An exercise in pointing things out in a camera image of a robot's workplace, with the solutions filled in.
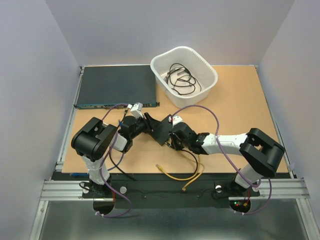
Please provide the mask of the small black network switch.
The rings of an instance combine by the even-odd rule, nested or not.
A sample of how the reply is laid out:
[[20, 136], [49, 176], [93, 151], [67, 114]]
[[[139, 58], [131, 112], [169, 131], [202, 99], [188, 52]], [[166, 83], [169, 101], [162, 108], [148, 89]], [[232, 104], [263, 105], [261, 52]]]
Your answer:
[[160, 145], [163, 146], [170, 138], [169, 132], [173, 128], [172, 122], [169, 121], [172, 115], [167, 115], [163, 120], [159, 121], [150, 118], [151, 131], [149, 135]]

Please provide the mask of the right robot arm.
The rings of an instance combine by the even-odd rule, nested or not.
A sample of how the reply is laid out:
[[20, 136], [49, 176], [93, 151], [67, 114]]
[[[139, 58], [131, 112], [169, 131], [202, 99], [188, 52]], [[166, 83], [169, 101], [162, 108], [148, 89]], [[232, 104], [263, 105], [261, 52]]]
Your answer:
[[230, 182], [231, 192], [242, 195], [262, 177], [273, 178], [285, 148], [258, 128], [236, 135], [196, 133], [186, 123], [176, 124], [169, 132], [175, 150], [187, 148], [196, 155], [223, 154], [237, 171]]

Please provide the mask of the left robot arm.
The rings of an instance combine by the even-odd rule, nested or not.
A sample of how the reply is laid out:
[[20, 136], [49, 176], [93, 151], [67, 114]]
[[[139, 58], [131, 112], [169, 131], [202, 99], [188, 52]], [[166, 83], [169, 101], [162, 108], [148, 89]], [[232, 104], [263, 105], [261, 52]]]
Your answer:
[[105, 181], [110, 178], [110, 173], [103, 163], [109, 147], [114, 146], [119, 152], [126, 153], [135, 137], [141, 133], [154, 134], [160, 125], [161, 122], [147, 112], [139, 117], [124, 116], [118, 126], [104, 124], [101, 119], [93, 117], [74, 135], [71, 147], [85, 162], [95, 193], [100, 197], [111, 193], [111, 184]]

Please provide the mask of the white plastic tub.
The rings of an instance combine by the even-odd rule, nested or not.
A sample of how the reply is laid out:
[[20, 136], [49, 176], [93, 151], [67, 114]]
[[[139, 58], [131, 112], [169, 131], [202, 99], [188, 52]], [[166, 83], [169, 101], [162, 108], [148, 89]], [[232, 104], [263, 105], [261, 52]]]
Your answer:
[[187, 46], [178, 46], [155, 56], [150, 68], [157, 84], [178, 108], [205, 99], [218, 82], [217, 71]]

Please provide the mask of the large teal rack switch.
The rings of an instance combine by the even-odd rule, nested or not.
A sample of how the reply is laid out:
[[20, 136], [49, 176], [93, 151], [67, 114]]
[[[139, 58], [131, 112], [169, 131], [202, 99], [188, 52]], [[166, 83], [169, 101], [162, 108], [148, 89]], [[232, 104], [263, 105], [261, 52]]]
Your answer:
[[118, 104], [142, 103], [144, 108], [160, 105], [156, 80], [149, 65], [85, 66], [74, 107], [109, 109]]

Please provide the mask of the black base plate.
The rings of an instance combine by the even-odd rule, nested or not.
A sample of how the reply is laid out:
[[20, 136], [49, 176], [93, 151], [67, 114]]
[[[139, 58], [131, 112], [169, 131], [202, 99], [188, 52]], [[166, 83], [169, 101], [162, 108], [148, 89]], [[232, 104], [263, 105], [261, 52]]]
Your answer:
[[131, 178], [111, 174], [109, 183], [117, 191], [126, 188], [127, 199], [117, 196], [117, 209], [176, 209], [176, 208], [228, 208], [228, 198], [244, 199], [245, 193], [229, 193], [232, 173], [204, 173], [194, 183], [182, 190], [183, 182], [174, 181], [161, 173], [137, 173]]

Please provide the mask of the aluminium rail frame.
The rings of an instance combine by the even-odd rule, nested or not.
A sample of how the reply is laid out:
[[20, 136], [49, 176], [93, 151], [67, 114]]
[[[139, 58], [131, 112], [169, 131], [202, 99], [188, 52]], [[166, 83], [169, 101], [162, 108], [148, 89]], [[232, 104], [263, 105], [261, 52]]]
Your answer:
[[[212, 110], [219, 120], [219, 134], [234, 135], [260, 128], [272, 138], [277, 133], [253, 65], [214, 65], [218, 82], [199, 104]], [[300, 203], [308, 200], [307, 186], [290, 179], [283, 159], [272, 182], [268, 205], [258, 213], [241, 216], [228, 208], [132, 208], [119, 218], [95, 216], [95, 199], [82, 197], [80, 181], [67, 173], [85, 171], [85, 164], [65, 147], [63, 172], [45, 181], [40, 196], [48, 201], [39, 240], [311, 240]], [[205, 173], [235, 170], [222, 154], [201, 156]], [[174, 174], [191, 173], [194, 164], [168, 146], [160, 146], [142, 134], [124, 155], [120, 168], [132, 174], [160, 174], [156, 164]]]

